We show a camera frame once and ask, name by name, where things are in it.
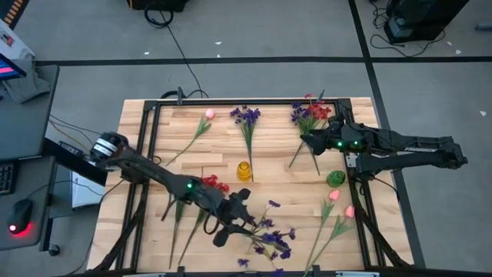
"yellow cup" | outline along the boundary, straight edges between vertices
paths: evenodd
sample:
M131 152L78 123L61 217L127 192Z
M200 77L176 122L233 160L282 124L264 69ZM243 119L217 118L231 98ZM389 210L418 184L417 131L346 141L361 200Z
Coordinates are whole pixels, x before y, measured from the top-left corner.
M240 162L238 165L238 178L241 181L251 179L251 166L247 162Z

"monitor screen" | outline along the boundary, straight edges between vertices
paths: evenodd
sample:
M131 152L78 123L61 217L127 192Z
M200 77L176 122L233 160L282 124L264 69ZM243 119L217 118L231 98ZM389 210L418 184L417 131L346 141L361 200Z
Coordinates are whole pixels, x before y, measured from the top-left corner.
M4 55L0 54L0 81L21 77L25 77L25 72Z

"red flower cluster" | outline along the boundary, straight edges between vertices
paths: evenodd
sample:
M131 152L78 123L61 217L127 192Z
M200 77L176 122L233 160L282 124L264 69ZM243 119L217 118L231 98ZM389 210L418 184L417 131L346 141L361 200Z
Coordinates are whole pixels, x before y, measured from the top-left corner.
M321 107L321 104L324 104L323 100L320 100L317 103L311 104L307 107L308 110L311 111L312 115L318 119L328 119L328 114L331 112L331 109L326 107Z
M210 177L201 178L201 181L206 185L220 190L224 194L229 192L229 185L224 184L223 182L217 183L217 176L214 174L212 174Z

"green ball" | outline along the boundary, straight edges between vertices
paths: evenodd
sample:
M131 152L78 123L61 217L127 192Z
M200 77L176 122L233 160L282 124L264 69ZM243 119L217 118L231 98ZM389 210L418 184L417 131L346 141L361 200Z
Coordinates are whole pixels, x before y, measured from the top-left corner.
M343 185L344 182L345 173L340 170L333 171L326 177L326 183L332 188L338 188Z

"gray cloth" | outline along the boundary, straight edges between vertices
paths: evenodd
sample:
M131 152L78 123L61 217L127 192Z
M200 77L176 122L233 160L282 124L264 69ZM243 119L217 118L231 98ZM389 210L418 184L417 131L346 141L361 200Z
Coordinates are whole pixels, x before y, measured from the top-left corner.
M12 62L25 71L26 76L24 78L2 81L0 84L2 94L7 92L17 103L24 103L41 93L49 92L49 83L38 77L32 59L13 59Z

